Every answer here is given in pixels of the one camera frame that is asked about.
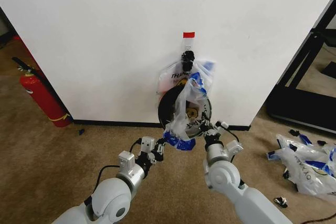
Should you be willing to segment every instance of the weight plate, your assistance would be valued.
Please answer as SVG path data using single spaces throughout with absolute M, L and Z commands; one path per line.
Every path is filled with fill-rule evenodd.
M 175 101 L 182 92 L 184 85 L 178 85 L 169 89 L 163 95 L 159 103 L 158 116 L 162 127 L 165 129 L 166 124 L 174 119 Z M 190 118 L 190 123 L 187 124 L 186 133 L 188 137 L 196 137 L 201 135 L 199 126 L 202 122 L 202 113 L 205 113 L 209 120 L 211 119 L 211 103 L 210 100 L 204 99 L 201 104 L 186 103 L 186 114 Z

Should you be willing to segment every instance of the red tape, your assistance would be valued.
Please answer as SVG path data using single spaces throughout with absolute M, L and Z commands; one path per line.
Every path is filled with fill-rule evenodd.
M 183 33 L 183 38 L 195 38 L 195 32 Z

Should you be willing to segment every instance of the plastic bag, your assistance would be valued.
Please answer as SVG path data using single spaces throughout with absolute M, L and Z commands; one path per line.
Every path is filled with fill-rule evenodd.
M 336 148 L 316 148 L 277 135 L 281 149 L 267 153 L 268 160 L 280 159 L 288 170 L 288 179 L 302 194 L 313 195 L 336 204 Z
M 192 150 L 195 139 L 190 139 L 186 133 L 187 124 L 190 122 L 186 114 L 186 103 L 188 101 L 201 105 L 204 100 L 207 100 L 207 92 L 200 73 L 196 72 L 187 80 L 175 101 L 174 119 L 166 125 L 163 134 L 168 143 L 180 150 Z
M 161 71 L 157 93 L 161 97 L 172 87 L 185 84 L 190 76 L 197 72 L 203 80 L 204 88 L 209 91 L 213 82 L 214 69 L 214 62 L 194 60 L 192 70 L 184 72 L 182 61 L 179 60 Z
M 290 145 L 295 146 L 297 148 L 296 153 L 304 157 L 304 160 L 319 160 L 320 158 L 325 158 L 325 151 L 314 148 L 312 145 L 297 142 L 280 134 L 277 135 L 277 141 L 280 148 L 289 148 Z
M 336 204 L 336 178 L 309 166 L 304 159 L 286 147 L 276 150 L 270 159 L 279 158 L 289 171 L 289 180 L 302 194 L 313 195 Z

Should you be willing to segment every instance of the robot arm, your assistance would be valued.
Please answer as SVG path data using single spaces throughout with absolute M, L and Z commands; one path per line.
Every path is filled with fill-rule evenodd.
M 163 139 L 155 143 L 154 138 L 144 136 L 137 159 L 132 153 L 121 152 L 116 178 L 101 182 L 89 198 L 68 209 L 53 224 L 108 224 L 124 218 L 151 165 L 163 160 L 164 145 Z
M 203 165 L 208 188 L 228 197 L 243 223 L 292 223 L 260 191 L 248 187 L 240 179 L 238 169 L 229 160 L 243 148 L 236 140 L 225 147 L 219 137 L 227 129 L 227 124 L 216 125 L 217 127 L 213 127 L 208 122 L 202 129 L 207 151 Z
M 226 129 L 225 123 L 219 122 L 212 126 L 208 120 L 201 125 L 207 151 L 204 160 L 207 186 L 229 198 L 243 223 L 292 223 L 260 191 L 248 187 L 240 179 L 238 169 L 229 160 L 243 148 L 237 141 L 224 146 L 219 137 Z M 53 223 L 108 224 L 124 218 L 151 165 L 163 160 L 165 140 L 160 139 L 156 144 L 154 141 L 148 136 L 141 139 L 141 151 L 137 159 L 132 153 L 120 153 L 120 169 L 116 178 L 104 180 L 85 202 L 70 208 Z

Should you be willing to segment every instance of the black baseboard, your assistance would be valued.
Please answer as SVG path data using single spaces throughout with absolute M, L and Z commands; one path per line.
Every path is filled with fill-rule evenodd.
M 162 128 L 160 123 L 140 123 L 140 122 L 117 122 L 117 121 L 96 121 L 96 120 L 74 120 L 75 124 L 86 125 L 110 125 L 110 126 L 129 126 L 129 127 L 149 127 Z M 231 131 L 248 131 L 251 126 L 230 125 Z
M 96 120 L 74 120 L 73 122 L 75 124 L 89 124 L 89 125 L 162 128 L 160 123 L 117 122 L 117 121 L 96 121 Z

